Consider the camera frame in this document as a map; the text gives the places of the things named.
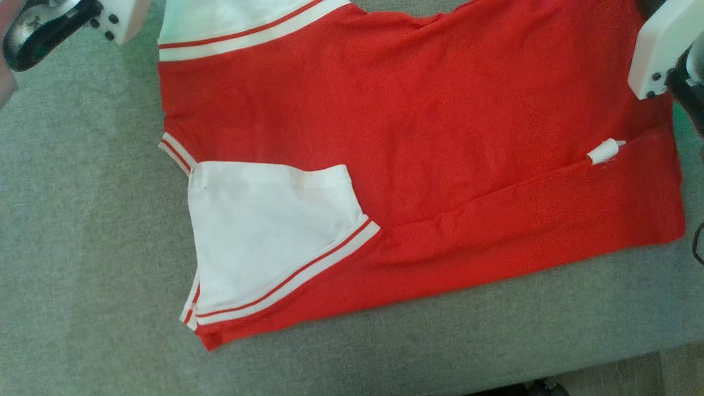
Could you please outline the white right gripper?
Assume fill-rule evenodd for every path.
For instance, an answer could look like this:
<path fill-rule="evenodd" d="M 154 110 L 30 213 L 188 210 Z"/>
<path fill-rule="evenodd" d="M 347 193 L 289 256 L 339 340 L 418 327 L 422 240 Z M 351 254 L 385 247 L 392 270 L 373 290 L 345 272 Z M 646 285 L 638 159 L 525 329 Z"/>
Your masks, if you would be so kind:
<path fill-rule="evenodd" d="M 666 92 L 666 76 L 684 61 L 685 83 L 704 85 L 704 0 L 643 0 L 646 20 L 628 84 L 644 100 Z"/>

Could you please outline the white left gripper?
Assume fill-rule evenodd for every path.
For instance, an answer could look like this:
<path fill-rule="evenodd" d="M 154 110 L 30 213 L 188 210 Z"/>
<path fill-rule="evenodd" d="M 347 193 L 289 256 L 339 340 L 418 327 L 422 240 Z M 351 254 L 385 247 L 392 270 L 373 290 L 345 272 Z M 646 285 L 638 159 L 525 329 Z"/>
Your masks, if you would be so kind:
<path fill-rule="evenodd" d="M 141 30 L 152 0 L 97 0 L 101 12 L 90 27 L 117 45 L 124 45 Z"/>

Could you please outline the red and white shirt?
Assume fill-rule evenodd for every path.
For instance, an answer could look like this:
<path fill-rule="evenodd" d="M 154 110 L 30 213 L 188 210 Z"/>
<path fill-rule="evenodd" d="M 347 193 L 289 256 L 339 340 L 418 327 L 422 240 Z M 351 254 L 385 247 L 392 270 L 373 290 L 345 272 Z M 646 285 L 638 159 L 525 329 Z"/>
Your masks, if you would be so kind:
<path fill-rule="evenodd" d="M 189 176 L 209 349 L 681 238 L 634 0 L 166 0 L 160 147 Z"/>

